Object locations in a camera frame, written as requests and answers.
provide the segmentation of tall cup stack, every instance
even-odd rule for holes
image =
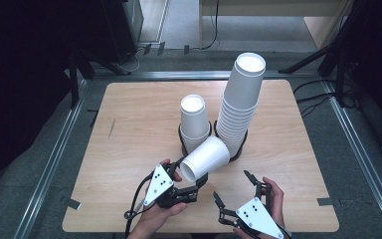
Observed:
[[[265,70],[265,59],[254,53],[243,53],[235,61],[216,125],[231,157],[240,149],[257,109]]]

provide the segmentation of human hand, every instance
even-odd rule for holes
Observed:
[[[161,161],[160,164],[169,162],[170,159],[168,158]],[[173,174],[173,180],[182,181],[181,176],[179,176],[178,172],[176,171]],[[175,204],[171,208],[160,208],[159,205],[157,205],[155,202],[151,206],[144,207],[144,212],[142,213],[134,229],[129,234],[128,239],[150,238],[153,233],[155,233],[161,226],[163,226],[169,217],[179,214],[186,208],[187,204],[184,202]]]
[[[273,180],[263,177],[263,182],[270,184],[272,187],[271,197],[270,197],[271,216],[278,225],[285,228],[285,220],[284,220],[284,212],[283,212],[285,194]],[[243,230],[241,230],[238,227],[234,227],[233,230],[235,234],[237,234],[237,236],[239,236],[241,239],[252,238],[250,235],[248,235],[247,233],[245,233]],[[264,233],[261,233],[258,236],[263,238],[275,238],[275,237],[266,235]]]

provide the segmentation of wooden tabletop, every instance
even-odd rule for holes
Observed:
[[[72,198],[82,206],[68,208],[63,228],[68,232],[122,232],[123,214],[134,192],[155,165],[182,156],[177,129],[180,103],[200,95],[209,120],[217,119],[227,82],[156,82],[110,84],[103,97],[95,127]],[[228,209],[236,210],[255,195],[244,174],[274,180],[285,192],[286,228],[292,232],[332,232],[339,223],[333,206],[319,206],[328,198],[311,143],[290,85],[264,80],[260,102],[241,157],[209,175],[198,195],[181,214],[170,218],[159,232],[231,232],[218,222],[213,191]],[[192,185],[185,179],[178,188]],[[144,197],[144,188],[139,200]]]

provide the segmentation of wrist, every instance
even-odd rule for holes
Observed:
[[[153,232],[149,232],[145,227],[137,224],[129,234],[128,239],[149,239],[152,234]]]

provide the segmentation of gripper marker sticker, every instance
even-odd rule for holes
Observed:
[[[281,229],[276,225],[276,222],[259,198],[253,198],[240,207],[236,213],[251,229],[269,234],[275,238],[284,238]]]
[[[167,174],[163,166],[161,164],[157,164],[156,169],[154,169],[153,177],[151,178],[147,194],[144,198],[144,206],[148,206],[171,186],[173,186],[172,179]]]

